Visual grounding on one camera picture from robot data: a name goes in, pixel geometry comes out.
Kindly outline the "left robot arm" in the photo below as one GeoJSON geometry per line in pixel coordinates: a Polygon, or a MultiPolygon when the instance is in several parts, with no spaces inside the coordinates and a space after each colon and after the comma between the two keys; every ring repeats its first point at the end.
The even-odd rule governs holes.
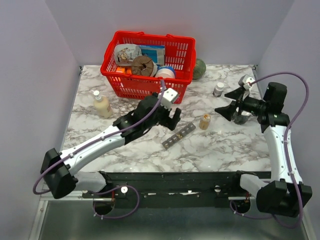
{"type": "Polygon", "coordinates": [[[67,150],[48,150],[42,162],[40,175],[55,199],[61,199],[74,190],[88,190],[104,198],[111,185],[106,174],[81,172],[81,169],[105,153],[127,145],[144,136],[152,127],[161,125],[173,131],[180,121],[177,108],[170,117],[172,104],[179,94],[172,88],[154,92],[139,102],[136,109],[119,117],[112,125],[95,137],[67,150]]]}

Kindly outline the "clear jar of yellow pills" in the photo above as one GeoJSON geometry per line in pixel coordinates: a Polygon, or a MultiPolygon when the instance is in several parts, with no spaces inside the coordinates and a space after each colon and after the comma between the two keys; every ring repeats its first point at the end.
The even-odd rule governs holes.
{"type": "Polygon", "coordinates": [[[210,125],[210,122],[211,122],[211,116],[208,113],[204,114],[200,119],[199,128],[201,130],[207,130],[210,125]]]}

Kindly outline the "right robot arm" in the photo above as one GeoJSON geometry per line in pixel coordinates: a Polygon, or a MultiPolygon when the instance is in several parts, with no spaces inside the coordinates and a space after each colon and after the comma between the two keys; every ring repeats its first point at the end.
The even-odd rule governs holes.
{"type": "Polygon", "coordinates": [[[226,93],[224,96],[231,99],[231,103],[215,108],[215,112],[228,121],[242,112],[257,118],[269,150],[271,178],[266,183],[255,173],[239,170],[236,180],[230,183],[230,191],[236,196],[245,192],[251,194],[262,213],[295,218],[313,193],[312,188],[303,183],[297,170],[290,143],[290,118],[282,112],[287,87],[270,82],[263,99],[250,97],[249,94],[250,91],[242,86],[226,93]]]}

